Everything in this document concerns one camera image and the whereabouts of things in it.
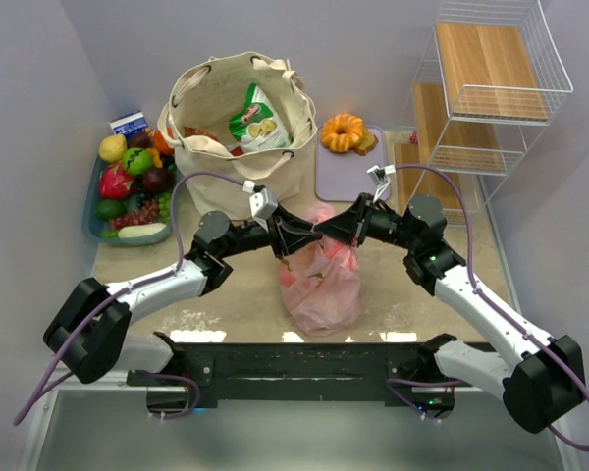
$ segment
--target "black metal bar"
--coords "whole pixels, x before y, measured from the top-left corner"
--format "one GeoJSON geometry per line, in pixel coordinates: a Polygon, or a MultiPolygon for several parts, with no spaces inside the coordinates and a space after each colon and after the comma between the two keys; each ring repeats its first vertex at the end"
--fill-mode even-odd
{"type": "MultiPolygon", "coordinates": [[[[176,343],[177,357],[163,372],[193,378],[201,389],[201,407],[216,407],[219,400],[374,401],[402,405],[386,388],[388,378],[426,383],[446,380],[423,361],[419,354],[422,344],[176,343]]],[[[470,345],[493,351],[484,342],[470,345]]],[[[127,383],[174,384],[133,373],[127,383]]],[[[402,393],[417,402],[433,397],[413,394],[410,388],[402,389],[402,393]]],[[[147,403],[151,410],[168,411],[185,404],[184,396],[179,392],[153,392],[147,403]]]]}

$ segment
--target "glazed donut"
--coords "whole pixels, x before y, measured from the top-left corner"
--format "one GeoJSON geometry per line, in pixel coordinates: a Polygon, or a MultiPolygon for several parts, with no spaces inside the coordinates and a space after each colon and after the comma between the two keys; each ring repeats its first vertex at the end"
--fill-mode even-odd
{"type": "Polygon", "coordinates": [[[321,143],[332,152],[344,153],[362,142],[365,131],[362,118],[342,113],[323,125],[321,143]]]}

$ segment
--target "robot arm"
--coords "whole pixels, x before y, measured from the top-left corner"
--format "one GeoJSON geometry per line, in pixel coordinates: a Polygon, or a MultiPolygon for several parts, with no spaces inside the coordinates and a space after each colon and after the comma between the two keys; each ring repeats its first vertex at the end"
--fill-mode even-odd
{"type": "MultiPolygon", "coordinates": [[[[258,188],[251,196],[251,209],[254,221],[240,226],[234,226],[222,212],[203,216],[191,250],[180,265],[106,287],[95,279],[81,282],[47,329],[44,342],[57,352],[93,307],[126,290],[80,333],[64,363],[83,383],[96,381],[113,368],[165,368],[168,373],[184,373],[177,371],[185,360],[178,358],[175,363],[171,340],[159,336],[151,348],[135,345],[125,339],[129,325],[166,305],[218,288],[232,272],[224,261],[228,256],[270,246],[276,257],[283,257],[321,236],[355,245],[373,237],[406,249],[403,264],[411,279],[467,319],[496,350],[482,352],[452,336],[438,336],[420,347],[422,362],[433,376],[463,380],[502,399],[514,420],[530,432],[543,430],[583,401],[580,390],[564,372],[473,291],[464,260],[443,239],[447,222],[436,198],[417,196],[400,216],[385,203],[361,193],[347,211],[314,228],[285,211],[265,188],[258,188]],[[156,281],[141,286],[146,278],[156,281]]],[[[553,339],[483,284],[480,287],[584,382],[582,355],[575,341],[567,336],[553,339]]]]}

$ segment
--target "purple cutting board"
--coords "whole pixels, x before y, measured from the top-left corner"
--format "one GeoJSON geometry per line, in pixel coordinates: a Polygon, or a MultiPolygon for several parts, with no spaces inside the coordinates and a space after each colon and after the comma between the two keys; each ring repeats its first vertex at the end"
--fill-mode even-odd
{"type": "MultiPolygon", "coordinates": [[[[361,192],[375,194],[375,183],[366,173],[374,165],[388,165],[384,131],[377,126],[367,126],[377,136],[377,145],[366,155],[358,155],[352,150],[345,154],[335,154],[321,144],[318,133],[316,151],[316,196],[325,201],[352,202],[361,192]]],[[[382,193],[383,200],[391,196],[391,189],[382,193]]]]}

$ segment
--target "canvas tote bag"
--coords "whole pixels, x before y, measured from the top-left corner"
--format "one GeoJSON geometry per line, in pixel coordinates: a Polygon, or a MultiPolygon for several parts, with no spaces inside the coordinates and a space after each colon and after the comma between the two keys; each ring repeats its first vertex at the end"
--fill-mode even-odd
{"type": "MultiPolygon", "coordinates": [[[[298,194],[308,159],[316,152],[316,110],[301,89],[302,81],[287,61],[255,52],[210,58],[179,77],[157,127],[175,150],[175,162],[184,175],[202,170],[253,180],[281,200],[298,194]],[[293,143],[236,157],[226,148],[237,143],[229,132],[229,120],[242,110],[252,83],[264,90],[293,143]],[[203,135],[184,137],[184,127],[208,131],[218,141],[203,135]],[[166,128],[172,130],[172,137],[166,128]]],[[[187,188],[200,214],[221,210],[234,220],[250,218],[248,198],[234,184],[198,176],[187,181],[187,188]]]]}

